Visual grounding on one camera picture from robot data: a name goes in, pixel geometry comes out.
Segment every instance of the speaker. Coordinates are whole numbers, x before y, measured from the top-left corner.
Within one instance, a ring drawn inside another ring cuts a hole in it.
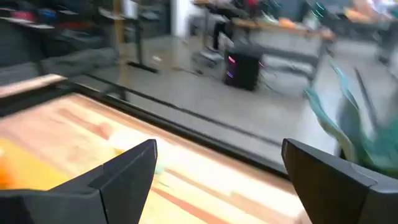
[[[256,45],[236,44],[226,51],[224,82],[236,88],[253,91],[257,86],[262,52]]]

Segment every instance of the black speaker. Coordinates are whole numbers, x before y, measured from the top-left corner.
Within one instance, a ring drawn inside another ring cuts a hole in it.
[[[256,45],[236,44],[226,52],[224,82],[253,91],[257,86],[262,52]]]

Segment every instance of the purple light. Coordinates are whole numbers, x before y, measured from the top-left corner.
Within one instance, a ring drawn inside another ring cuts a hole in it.
[[[231,78],[233,78],[233,77],[234,77],[234,75],[232,75],[232,73],[231,73],[231,72],[229,72],[229,71],[226,71],[226,74],[227,74],[229,77],[231,77]]]
[[[228,57],[228,60],[232,63],[235,63],[235,60],[233,58],[231,58],[231,56]]]

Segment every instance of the concrete floor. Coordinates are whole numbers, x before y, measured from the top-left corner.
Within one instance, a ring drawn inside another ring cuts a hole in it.
[[[296,50],[311,51],[311,49],[316,49],[317,45],[316,41],[294,40],[291,37],[279,38],[269,34],[267,37],[263,36],[259,39],[265,42],[263,44],[271,43],[274,46],[290,47]],[[261,85],[257,91],[248,92],[222,84],[221,67],[204,68],[202,76],[190,72],[196,66],[190,61],[191,54],[201,48],[200,41],[195,37],[191,38],[188,44],[172,37],[151,39],[145,41],[144,44],[145,61],[149,65],[158,67],[160,73],[154,74],[131,68],[128,76],[129,83],[125,84],[127,87],[275,142],[282,142],[283,138],[293,138],[330,154],[336,153],[336,141],[322,130],[307,100],[301,97],[301,92],[306,86],[304,79],[289,74],[267,74],[264,75],[263,82],[276,91]],[[370,83],[372,89],[371,94],[378,102],[377,106],[389,105],[393,108],[394,104],[391,102],[394,102],[393,93],[396,92],[396,83],[391,81],[391,76],[387,74],[386,69],[375,61],[375,52],[376,47],[371,44],[339,42],[335,46],[334,61],[347,73],[350,88],[361,108],[367,133],[372,133],[373,128],[353,67],[364,71],[366,82]],[[112,61],[110,57],[112,54],[110,49],[103,52],[106,62],[98,62],[101,69],[95,70],[92,74],[116,82],[119,69],[109,62]],[[162,61],[157,62],[153,56],[160,57]],[[335,120],[341,93],[337,76],[328,65],[329,60],[329,57],[325,57],[322,62],[315,89],[320,95],[325,111],[331,119]],[[172,67],[180,67],[182,70],[175,70]],[[49,69],[50,72],[63,73],[62,70],[56,68]],[[94,88],[104,88],[103,84],[86,77],[78,78],[77,81]],[[130,94],[129,101],[184,126],[244,148],[282,167],[279,146],[184,114],[140,96]],[[384,108],[379,109],[378,112],[384,114],[381,115],[381,119],[391,117],[391,113],[383,111],[385,111]]]

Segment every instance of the gray floor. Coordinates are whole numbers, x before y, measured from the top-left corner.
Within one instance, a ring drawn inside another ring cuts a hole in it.
[[[269,34],[267,37],[260,36],[259,40],[265,42],[264,44],[301,51],[311,51],[317,46],[317,41],[314,40],[295,40],[291,37],[280,38]],[[131,51],[134,48],[131,45],[127,47]],[[221,82],[222,67],[204,68],[204,75],[202,76],[191,72],[196,68],[196,65],[190,61],[191,54],[200,48],[200,41],[194,37],[189,39],[188,43],[172,37],[148,40],[144,46],[145,61],[149,65],[158,67],[161,72],[154,74],[131,68],[129,83],[126,85],[139,92],[173,103],[180,108],[228,123],[276,142],[282,142],[283,138],[293,138],[328,153],[336,153],[336,141],[322,130],[307,100],[302,98],[301,92],[306,86],[304,79],[289,74],[265,74],[262,82],[266,83],[267,86],[261,85],[255,92],[231,88]],[[369,134],[372,133],[373,128],[353,67],[358,67],[363,71],[366,82],[371,86],[371,94],[377,101],[377,113],[380,114],[380,119],[390,119],[394,116],[391,111],[394,112],[395,110],[393,99],[396,95],[396,83],[391,81],[392,78],[387,74],[386,69],[374,59],[375,51],[376,46],[371,44],[339,42],[335,46],[334,59],[336,64],[347,73],[350,88],[359,103],[366,131]],[[84,68],[75,66],[73,67],[74,72],[100,65],[101,69],[92,73],[115,82],[118,80],[119,69],[112,64],[114,52],[111,49],[102,50],[100,55],[95,58],[83,56],[85,59],[81,59],[80,62],[82,62]],[[154,56],[161,58],[161,61],[154,60]],[[57,58],[46,62],[50,72],[68,73],[70,66],[64,68],[54,66],[57,64],[54,61],[57,60],[66,59]],[[335,120],[341,93],[337,76],[328,65],[329,60],[329,57],[325,57],[322,62],[315,88],[320,95],[325,111]],[[9,75],[2,74],[6,74],[7,71],[9,73],[10,68],[4,68],[3,72],[0,71],[0,77],[3,77],[0,78],[0,82],[5,84],[18,79],[23,80],[28,78],[29,75],[27,74],[34,76],[34,73],[27,72],[32,69],[31,65],[18,66],[18,68],[25,68],[24,76],[21,75],[21,77],[16,78],[17,76],[14,75],[7,79],[5,77],[9,77]],[[102,84],[89,78],[78,78],[78,81],[98,89],[104,88]],[[133,94],[129,95],[129,101],[136,106],[189,128],[244,148],[259,157],[266,157],[276,164],[282,163],[279,146],[271,145],[261,139],[218,126]]]

